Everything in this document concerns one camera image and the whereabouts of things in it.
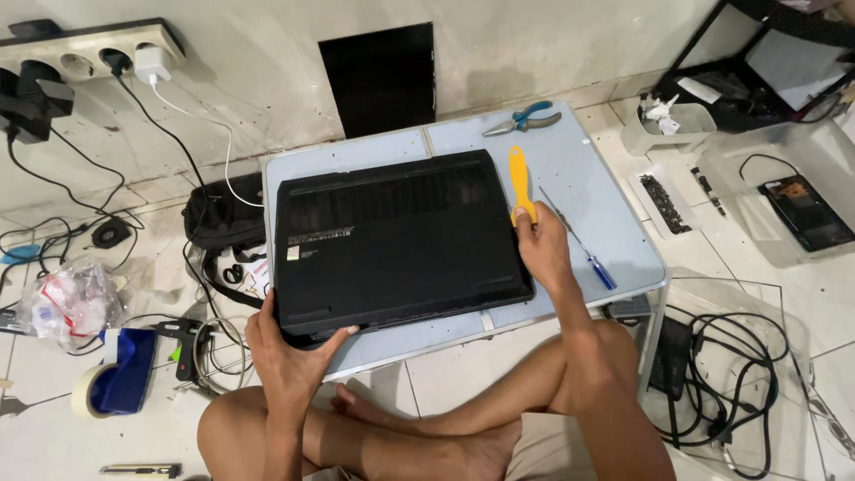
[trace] glue gun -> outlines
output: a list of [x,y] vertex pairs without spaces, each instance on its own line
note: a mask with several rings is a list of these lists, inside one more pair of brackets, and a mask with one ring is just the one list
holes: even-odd
[[[192,381],[197,378],[196,364],[193,362],[193,340],[202,323],[191,319],[178,319],[174,321],[163,321],[155,326],[155,332],[161,336],[177,339],[181,354],[178,358],[178,369],[175,370],[175,378],[179,381]],[[196,346],[197,353],[202,355],[202,346],[209,339],[210,327],[205,327],[199,335],[199,343]]]

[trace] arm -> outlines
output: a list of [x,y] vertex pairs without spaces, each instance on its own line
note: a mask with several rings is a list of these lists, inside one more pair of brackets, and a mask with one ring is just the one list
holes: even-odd
[[299,481],[306,410],[336,351],[359,328],[339,329],[319,348],[300,351],[282,339],[273,304],[270,289],[262,310],[250,317],[245,330],[268,405],[262,480]]
[[535,229],[524,209],[515,213],[520,254],[555,306],[567,364],[581,367],[564,374],[573,393],[567,412],[576,415],[598,479],[676,479],[635,392],[627,392],[605,355],[573,277],[567,229],[544,203],[535,208],[540,221]]

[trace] blue screwdriver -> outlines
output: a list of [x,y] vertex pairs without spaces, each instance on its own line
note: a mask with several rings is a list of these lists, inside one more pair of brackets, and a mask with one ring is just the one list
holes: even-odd
[[543,190],[543,187],[538,186],[538,188],[543,193],[543,196],[546,197],[546,201],[549,202],[549,205],[552,206],[552,209],[555,211],[556,215],[558,215],[558,218],[561,219],[561,223],[564,224],[564,227],[566,227],[567,230],[570,231],[570,233],[576,238],[576,242],[579,242],[579,245],[582,246],[582,250],[585,251],[585,255],[588,256],[588,262],[591,263],[593,271],[597,273],[597,276],[599,276],[599,280],[603,281],[603,285],[605,285],[605,288],[609,289],[610,291],[616,288],[617,284],[615,284],[615,280],[611,278],[611,275],[609,275],[609,271],[607,271],[605,267],[597,260],[597,256],[591,255],[591,253],[587,250],[587,247],[585,247],[585,244],[582,244],[582,241],[579,240],[579,236],[576,235],[576,232],[573,232],[573,228],[570,227],[570,223],[567,222],[567,218],[564,217],[564,214],[562,214],[561,211],[555,206],[555,204],[552,203],[552,199],[550,199],[549,196],[546,195],[546,191]]

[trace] person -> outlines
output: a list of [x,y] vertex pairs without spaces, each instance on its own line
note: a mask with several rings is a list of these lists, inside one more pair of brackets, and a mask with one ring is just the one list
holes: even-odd
[[297,350],[282,340],[269,294],[245,332],[262,387],[219,396],[199,422],[199,451],[212,478],[674,480],[636,400],[631,336],[591,319],[570,268],[566,229],[542,202],[535,209],[536,226],[524,209],[515,211],[519,249],[555,306],[556,340],[436,417],[392,416],[343,384],[330,412],[310,401],[356,326],[314,351]]

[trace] white wall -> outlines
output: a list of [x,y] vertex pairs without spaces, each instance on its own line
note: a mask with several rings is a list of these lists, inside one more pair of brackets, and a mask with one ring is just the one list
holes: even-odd
[[[161,16],[187,51],[162,94],[235,127],[233,158],[340,139],[343,131],[317,41],[434,24],[439,114],[667,68],[715,0],[3,0],[0,24],[50,18],[66,29]],[[719,56],[711,48],[710,56]],[[131,80],[156,120],[200,164],[225,158],[226,135],[165,110]],[[129,181],[190,168],[114,80],[73,86],[60,132]],[[110,132],[106,127],[117,127]],[[114,185],[59,140],[15,145],[32,169],[75,192]],[[0,213],[64,193],[27,177],[0,153]],[[33,219],[32,223],[42,219]]]

